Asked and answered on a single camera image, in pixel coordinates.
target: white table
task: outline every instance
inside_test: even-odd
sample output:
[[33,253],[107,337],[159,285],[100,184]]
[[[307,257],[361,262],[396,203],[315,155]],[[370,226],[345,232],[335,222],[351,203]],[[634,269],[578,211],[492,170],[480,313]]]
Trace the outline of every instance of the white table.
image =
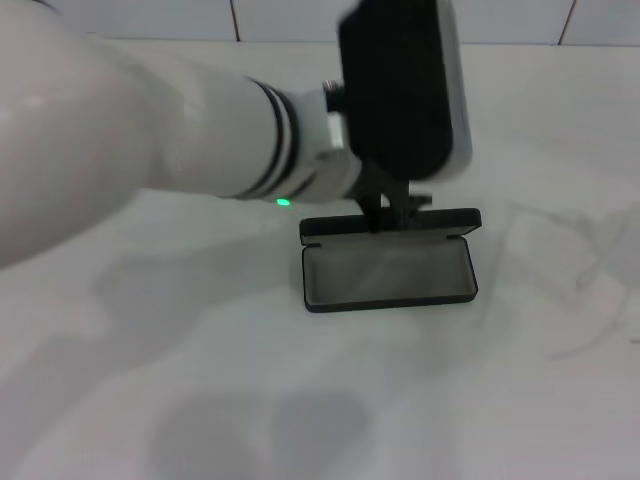
[[[339,74],[331,45],[125,46]],[[463,54],[475,163],[424,188],[482,210],[475,303],[314,316],[297,221],[351,207],[144,193],[0,274],[0,478],[640,478],[640,50]]]

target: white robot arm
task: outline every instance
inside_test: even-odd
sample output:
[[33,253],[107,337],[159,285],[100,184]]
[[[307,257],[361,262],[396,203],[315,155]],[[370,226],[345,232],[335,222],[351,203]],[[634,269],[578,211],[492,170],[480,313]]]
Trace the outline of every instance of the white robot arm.
[[[0,0],[0,65],[0,267],[142,188],[328,202],[361,178],[321,88],[296,96],[180,57],[133,57],[32,0]],[[436,173],[468,163],[454,157]]]

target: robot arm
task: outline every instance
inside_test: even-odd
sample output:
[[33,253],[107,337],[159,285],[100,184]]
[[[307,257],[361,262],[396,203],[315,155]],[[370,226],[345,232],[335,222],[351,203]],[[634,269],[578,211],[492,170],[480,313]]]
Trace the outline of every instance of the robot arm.
[[[369,18],[372,13],[388,17],[380,8],[395,3],[367,1],[369,10],[360,13]],[[394,142],[404,146],[409,162],[422,155],[424,145],[414,141],[423,136],[419,129],[417,136],[408,137],[394,130],[394,124],[376,123],[384,131],[371,128],[372,119],[393,118],[407,101],[425,106],[416,104],[415,97],[396,96],[389,102],[383,92],[380,108],[372,109],[347,83],[346,104],[331,106],[320,88],[297,96],[180,57],[135,57],[67,31],[57,13],[41,3],[0,0],[0,268],[99,223],[142,188],[300,202],[352,195],[373,218],[381,194],[406,210],[408,181],[417,179],[417,171],[421,178],[435,178],[468,163],[468,149],[451,154],[460,138],[449,135],[450,130],[466,126],[466,116],[459,115],[464,98],[451,95],[451,89],[449,95],[444,92],[444,103],[427,105],[437,112],[433,121],[416,125],[420,112],[414,108],[413,117],[399,122],[444,125],[443,135],[437,135],[444,142],[438,149],[444,156],[426,175],[424,169],[407,169],[406,162],[393,168],[390,157]],[[434,12],[440,15],[450,10],[447,0],[434,0],[436,4]],[[353,57],[346,46],[353,46],[348,40],[357,19],[354,14],[343,25],[343,63]],[[456,38],[454,44],[457,55]],[[436,66],[443,70],[440,57]],[[363,58],[358,70],[345,69],[345,80],[349,76],[356,86],[362,80],[357,72],[368,75],[367,67],[371,62]],[[358,91],[375,94],[362,84]],[[391,141],[382,141],[382,135]],[[379,175],[373,160],[380,160],[386,173]],[[388,173],[394,177],[391,189]],[[392,194],[398,191],[397,182],[406,185],[399,197]]]

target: black case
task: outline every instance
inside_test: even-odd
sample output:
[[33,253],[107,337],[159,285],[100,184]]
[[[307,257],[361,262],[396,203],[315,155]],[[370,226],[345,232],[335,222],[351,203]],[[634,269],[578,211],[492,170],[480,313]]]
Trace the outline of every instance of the black case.
[[303,220],[307,310],[333,313],[471,302],[478,283],[464,235],[481,226],[477,209],[420,212],[411,228],[397,231],[383,225],[376,234],[369,233],[362,216]]

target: white tile wall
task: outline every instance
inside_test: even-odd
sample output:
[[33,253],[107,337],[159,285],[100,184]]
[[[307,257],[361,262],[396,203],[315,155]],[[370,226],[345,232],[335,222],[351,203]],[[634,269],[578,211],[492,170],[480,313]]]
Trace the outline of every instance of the white tile wall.
[[[355,0],[234,0],[246,41],[335,41]],[[556,44],[572,0],[455,0],[465,43]]]
[[578,0],[564,45],[640,45],[639,0]]
[[106,37],[235,40],[229,0],[49,0],[72,28]]

